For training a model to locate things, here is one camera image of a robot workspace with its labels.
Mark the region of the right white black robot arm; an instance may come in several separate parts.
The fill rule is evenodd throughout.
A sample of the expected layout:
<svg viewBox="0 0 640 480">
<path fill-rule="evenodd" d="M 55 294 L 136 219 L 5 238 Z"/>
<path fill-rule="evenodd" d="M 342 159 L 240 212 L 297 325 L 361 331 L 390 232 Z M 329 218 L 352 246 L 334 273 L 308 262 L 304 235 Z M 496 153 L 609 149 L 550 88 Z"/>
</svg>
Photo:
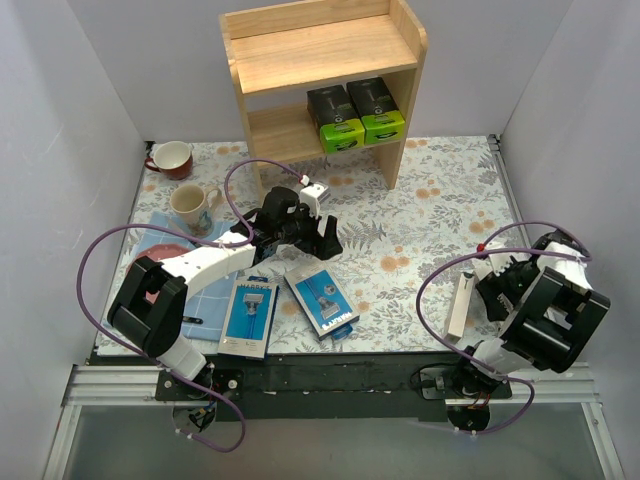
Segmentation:
<svg viewBox="0 0 640 480">
<path fill-rule="evenodd" d="M 509 253 L 473 262 L 476 290 L 498 336 L 468 346 L 472 358 L 451 372 L 452 389 L 464 397 L 492 394 L 509 374 L 527 367 L 566 371 L 610 308 L 596 292 L 581 261 L 587 250 L 555 230 L 541 236 L 536 251 L 519 260 Z"/>
</svg>

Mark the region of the green black Gillette razor box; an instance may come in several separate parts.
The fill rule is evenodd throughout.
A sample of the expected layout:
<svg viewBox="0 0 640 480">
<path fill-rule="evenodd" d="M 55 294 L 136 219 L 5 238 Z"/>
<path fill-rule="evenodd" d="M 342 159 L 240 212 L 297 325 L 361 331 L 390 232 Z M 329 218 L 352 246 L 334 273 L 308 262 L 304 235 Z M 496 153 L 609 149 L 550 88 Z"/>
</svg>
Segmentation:
<svg viewBox="0 0 640 480">
<path fill-rule="evenodd" d="M 405 119 L 381 77 L 347 82 L 346 90 L 364 127 L 366 145 L 401 138 Z"/>
<path fill-rule="evenodd" d="M 307 111 L 326 153 L 364 146 L 364 126 L 343 85 L 309 90 L 306 95 Z"/>
</svg>

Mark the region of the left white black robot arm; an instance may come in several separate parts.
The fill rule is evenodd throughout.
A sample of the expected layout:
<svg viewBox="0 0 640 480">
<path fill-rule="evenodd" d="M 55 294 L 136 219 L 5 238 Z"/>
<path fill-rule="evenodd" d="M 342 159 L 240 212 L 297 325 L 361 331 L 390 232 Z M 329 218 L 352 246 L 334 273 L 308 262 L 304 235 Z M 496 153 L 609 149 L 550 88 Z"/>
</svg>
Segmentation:
<svg viewBox="0 0 640 480">
<path fill-rule="evenodd" d="M 328 196 L 329 188 L 320 183 L 299 192 L 274 187 L 260 208 L 217 239 L 221 248 L 201 246 L 162 262 L 139 258 L 108 312 L 109 324 L 147 357 L 178 374 L 178 387 L 188 398 L 205 398 L 213 377 L 204 369 L 204 355 L 181 333 L 186 302 L 225 275 L 273 256 L 281 245 L 293 245 L 320 260 L 340 254 L 337 218 L 328 216 L 325 230 L 318 230 L 320 204 Z"/>
</svg>

